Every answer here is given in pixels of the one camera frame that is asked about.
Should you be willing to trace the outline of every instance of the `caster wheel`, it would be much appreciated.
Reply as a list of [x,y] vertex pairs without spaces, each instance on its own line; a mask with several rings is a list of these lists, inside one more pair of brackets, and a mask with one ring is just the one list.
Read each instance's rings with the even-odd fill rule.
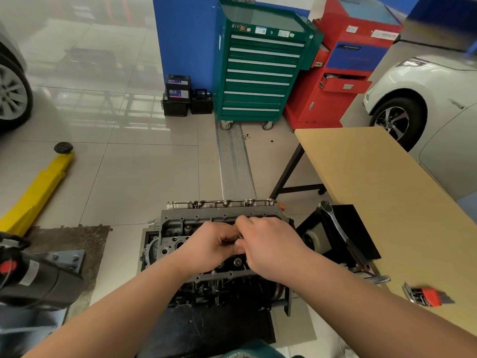
[[265,122],[262,128],[266,131],[270,131],[273,128],[273,122]]
[[70,142],[60,142],[53,149],[60,155],[67,155],[73,150],[73,145]]
[[220,123],[220,127],[221,127],[224,131],[228,131],[230,128],[232,128],[232,124],[229,123],[229,122],[221,122],[221,123]]

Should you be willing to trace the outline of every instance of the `table leg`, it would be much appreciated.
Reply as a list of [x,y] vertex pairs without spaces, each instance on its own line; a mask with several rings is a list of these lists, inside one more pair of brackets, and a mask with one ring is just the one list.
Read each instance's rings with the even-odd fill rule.
[[291,174],[295,170],[298,162],[300,162],[301,157],[305,154],[305,150],[298,144],[297,149],[291,156],[288,165],[286,166],[283,174],[281,175],[280,179],[278,180],[277,185],[273,189],[273,192],[270,195],[270,198],[277,199],[278,195],[282,193],[291,193],[291,192],[302,192],[302,191],[312,191],[317,189],[320,195],[324,195],[326,192],[326,187],[324,184],[320,183],[317,185],[306,185],[306,186],[294,186],[294,187],[284,187],[287,183],[288,179],[290,178]]

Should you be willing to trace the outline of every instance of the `open drawer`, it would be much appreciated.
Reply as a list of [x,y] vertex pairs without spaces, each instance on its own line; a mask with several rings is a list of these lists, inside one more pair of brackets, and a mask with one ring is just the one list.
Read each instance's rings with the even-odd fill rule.
[[331,75],[325,75],[319,87],[323,91],[351,93],[351,94],[365,94],[372,82],[363,79],[339,78]]

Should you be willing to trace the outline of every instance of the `red tool cabinet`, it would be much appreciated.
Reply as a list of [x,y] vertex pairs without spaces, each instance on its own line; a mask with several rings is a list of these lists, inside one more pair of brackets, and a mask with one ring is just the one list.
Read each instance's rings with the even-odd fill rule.
[[387,53],[401,23],[377,0],[327,0],[313,23],[325,34],[313,62],[302,71],[285,106],[293,129],[342,127],[340,119],[371,86],[368,78]]

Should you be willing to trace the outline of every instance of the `black battery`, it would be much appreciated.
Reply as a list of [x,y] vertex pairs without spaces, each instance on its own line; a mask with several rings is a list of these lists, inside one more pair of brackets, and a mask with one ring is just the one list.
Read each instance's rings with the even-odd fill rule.
[[162,107],[168,117],[187,117],[188,104],[169,100],[166,92],[162,95]]
[[211,114],[213,110],[212,96],[207,89],[195,89],[190,102],[190,113]]
[[165,90],[170,101],[190,103],[192,96],[190,76],[168,75],[165,81]]

